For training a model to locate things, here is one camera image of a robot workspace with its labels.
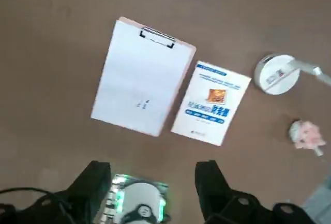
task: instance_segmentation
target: green led light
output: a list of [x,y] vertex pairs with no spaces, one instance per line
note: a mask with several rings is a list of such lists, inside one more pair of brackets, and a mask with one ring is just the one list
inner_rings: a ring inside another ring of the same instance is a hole
[[123,210],[123,202],[124,202],[124,191],[119,191],[116,194],[116,205],[115,209],[117,213],[121,213]]
[[159,209],[159,222],[163,221],[163,215],[164,215],[164,207],[166,205],[166,201],[161,198],[160,200],[160,209]]

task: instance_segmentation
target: pink flower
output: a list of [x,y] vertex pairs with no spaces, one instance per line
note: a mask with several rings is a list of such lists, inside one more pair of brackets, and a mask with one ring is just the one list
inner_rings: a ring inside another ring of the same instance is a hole
[[295,147],[316,149],[321,145],[325,145],[325,141],[322,139],[318,126],[311,122],[302,122],[297,142],[295,142]]

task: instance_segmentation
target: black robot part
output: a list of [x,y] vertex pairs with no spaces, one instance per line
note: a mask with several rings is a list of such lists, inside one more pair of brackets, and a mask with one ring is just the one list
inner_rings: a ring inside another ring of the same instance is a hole
[[294,204],[268,210],[255,196],[231,189],[214,160],[197,163],[195,187],[206,224],[314,224]]

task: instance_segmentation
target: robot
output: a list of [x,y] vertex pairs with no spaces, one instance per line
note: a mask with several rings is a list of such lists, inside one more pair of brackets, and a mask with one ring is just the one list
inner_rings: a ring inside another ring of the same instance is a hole
[[[205,224],[314,224],[298,206],[277,203],[264,208],[248,193],[231,189],[215,161],[198,162],[195,187]],[[64,191],[11,188],[45,193],[32,206],[17,210],[0,204],[0,224],[157,224],[170,220],[165,212],[167,185],[126,175],[112,176],[110,164],[92,161]]]

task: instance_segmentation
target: brown floor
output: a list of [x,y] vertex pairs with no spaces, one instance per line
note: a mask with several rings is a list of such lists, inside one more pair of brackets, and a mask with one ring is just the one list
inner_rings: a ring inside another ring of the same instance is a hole
[[[114,172],[170,185],[173,223],[202,223],[194,165],[215,159],[236,189],[266,206],[301,204],[331,161],[293,148],[292,120],[331,140],[331,89],[302,75],[289,93],[250,84],[224,144],[170,132],[191,67],[160,137],[90,119],[114,22],[120,16],[197,47],[200,59],[252,76],[269,52],[287,52],[331,73],[330,0],[0,0],[0,188],[66,188],[92,160]],[[26,206],[35,194],[1,196]]]

